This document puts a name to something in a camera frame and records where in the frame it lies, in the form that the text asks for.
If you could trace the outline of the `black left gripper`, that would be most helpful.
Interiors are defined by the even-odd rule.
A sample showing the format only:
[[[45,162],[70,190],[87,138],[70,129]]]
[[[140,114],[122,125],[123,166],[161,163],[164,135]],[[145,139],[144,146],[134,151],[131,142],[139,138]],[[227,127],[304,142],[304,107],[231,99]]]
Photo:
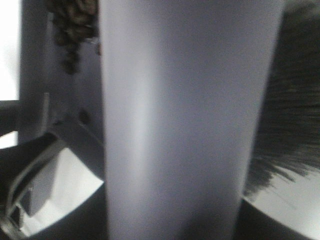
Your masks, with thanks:
[[[23,240],[21,200],[34,178],[60,152],[59,138],[47,131],[49,100],[43,100],[41,136],[0,151],[0,232],[6,240]]]

